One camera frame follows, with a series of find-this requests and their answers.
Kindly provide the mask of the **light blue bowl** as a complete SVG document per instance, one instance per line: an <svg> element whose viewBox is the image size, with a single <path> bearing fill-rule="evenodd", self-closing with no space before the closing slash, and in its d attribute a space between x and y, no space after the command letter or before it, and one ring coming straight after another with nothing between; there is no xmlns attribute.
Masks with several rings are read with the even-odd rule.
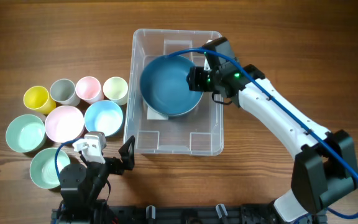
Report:
<svg viewBox="0 0 358 224"><path fill-rule="evenodd" d="M85 128L105 136L116 134L124 121L121 107L113 101L101 100L93 103L85 112Z"/></svg>

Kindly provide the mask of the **clear plastic storage container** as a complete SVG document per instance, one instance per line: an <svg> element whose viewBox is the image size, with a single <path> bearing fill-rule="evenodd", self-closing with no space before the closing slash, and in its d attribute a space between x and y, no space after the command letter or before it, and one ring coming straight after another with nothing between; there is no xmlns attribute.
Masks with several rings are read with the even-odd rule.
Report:
<svg viewBox="0 0 358 224"><path fill-rule="evenodd" d="M209 68L205 57L163 58L220 36L205 30L134 32L124 139L135 137L137 153L217 156L223 151L222 98L191 91L186 82L190 67Z"/></svg>

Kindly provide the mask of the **dark blue bowl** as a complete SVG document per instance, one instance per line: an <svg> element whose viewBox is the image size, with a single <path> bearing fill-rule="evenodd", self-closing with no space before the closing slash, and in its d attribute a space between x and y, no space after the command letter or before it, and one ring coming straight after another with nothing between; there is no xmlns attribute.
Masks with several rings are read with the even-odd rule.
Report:
<svg viewBox="0 0 358 224"><path fill-rule="evenodd" d="M186 81L195 64L182 56L160 56L151 61L140 76L140 92L148 106L167 116L181 116L202 99L202 92L191 91Z"/></svg>

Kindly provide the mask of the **cream cup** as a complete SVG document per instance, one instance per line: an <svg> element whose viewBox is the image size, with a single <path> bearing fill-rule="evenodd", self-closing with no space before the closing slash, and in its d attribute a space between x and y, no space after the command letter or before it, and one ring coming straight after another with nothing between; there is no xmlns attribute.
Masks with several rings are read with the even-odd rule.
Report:
<svg viewBox="0 0 358 224"><path fill-rule="evenodd" d="M129 87L125 79L111 77L104 82L103 93L111 101L122 106L127 103Z"/></svg>

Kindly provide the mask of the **pink bowl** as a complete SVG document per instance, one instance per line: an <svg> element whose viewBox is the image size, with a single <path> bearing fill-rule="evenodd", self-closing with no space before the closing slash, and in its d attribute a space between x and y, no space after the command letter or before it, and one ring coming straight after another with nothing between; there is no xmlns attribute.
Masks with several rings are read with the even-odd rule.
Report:
<svg viewBox="0 0 358 224"><path fill-rule="evenodd" d="M85 130L83 113L74 106L59 106L45 120L45 132L54 142L67 142L80 137Z"/></svg>

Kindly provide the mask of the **mint green bowl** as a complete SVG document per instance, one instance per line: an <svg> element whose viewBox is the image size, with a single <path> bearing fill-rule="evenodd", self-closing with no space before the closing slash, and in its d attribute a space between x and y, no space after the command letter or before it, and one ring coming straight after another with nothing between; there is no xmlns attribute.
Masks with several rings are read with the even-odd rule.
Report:
<svg viewBox="0 0 358 224"><path fill-rule="evenodd" d="M55 169L57 148L47 148L38 152L30 164L30 178L41 189L54 189L60 185Z"/></svg>
<svg viewBox="0 0 358 224"><path fill-rule="evenodd" d="M7 127L6 143L15 152L27 153L42 147L47 139L44 122L36 115L23 114Z"/></svg>

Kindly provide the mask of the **pink cup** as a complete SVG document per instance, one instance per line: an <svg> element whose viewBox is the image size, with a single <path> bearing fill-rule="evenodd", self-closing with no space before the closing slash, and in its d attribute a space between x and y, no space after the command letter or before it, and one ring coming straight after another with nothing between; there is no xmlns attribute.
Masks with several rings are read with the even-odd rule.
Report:
<svg viewBox="0 0 358 224"><path fill-rule="evenodd" d="M76 83L75 91L80 99L89 104L93 104L104 99L101 84L95 77L81 78Z"/></svg>

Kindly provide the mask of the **grey cup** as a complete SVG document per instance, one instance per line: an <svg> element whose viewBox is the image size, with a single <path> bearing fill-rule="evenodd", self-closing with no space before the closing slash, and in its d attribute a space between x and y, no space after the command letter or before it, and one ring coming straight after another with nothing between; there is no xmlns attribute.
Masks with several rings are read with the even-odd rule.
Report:
<svg viewBox="0 0 358 224"><path fill-rule="evenodd" d="M61 105L78 106L80 103L75 84L66 78L55 81L50 87L50 94L52 99Z"/></svg>

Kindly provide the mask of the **yellow cup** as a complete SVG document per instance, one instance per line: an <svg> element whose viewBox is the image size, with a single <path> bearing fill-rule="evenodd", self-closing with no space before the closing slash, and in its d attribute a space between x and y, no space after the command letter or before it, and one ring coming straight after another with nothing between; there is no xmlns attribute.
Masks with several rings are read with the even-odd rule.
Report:
<svg viewBox="0 0 358 224"><path fill-rule="evenodd" d="M49 114L56 108L56 102L43 86L29 88L24 94L23 102L28 109L41 114Z"/></svg>

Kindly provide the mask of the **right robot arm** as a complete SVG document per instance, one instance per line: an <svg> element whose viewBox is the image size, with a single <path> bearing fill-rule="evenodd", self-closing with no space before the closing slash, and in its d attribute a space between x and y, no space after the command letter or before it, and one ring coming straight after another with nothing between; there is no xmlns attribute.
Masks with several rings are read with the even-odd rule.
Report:
<svg viewBox="0 0 358 224"><path fill-rule="evenodd" d="M294 160L291 189L273 202L270 222L299 223L358 189L354 142L347 132L332 133L315 123L279 94L258 68L242 67L225 37L195 51L204 54L209 70L192 67L189 89L220 94L254 115ZM358 212L342 217L355 219Z"/></svg>

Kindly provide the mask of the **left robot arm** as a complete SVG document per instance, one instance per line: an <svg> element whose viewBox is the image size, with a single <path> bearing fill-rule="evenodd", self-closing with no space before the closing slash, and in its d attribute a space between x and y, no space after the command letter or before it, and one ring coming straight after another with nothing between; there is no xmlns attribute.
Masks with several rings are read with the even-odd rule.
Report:
<svg viewBox="0 0 358 224"><path fill-rule="evenodd" d="M111 184L111 174L122 175L135 166L135 137L131 136L119 149L120 158L104 157L106 138L93 131L81 139L68 141L80 153L82 164L69 164L57 170L63 200L53 212L55 223L118 223L119 219L106 200L99 200L101 190Z"/></svg>

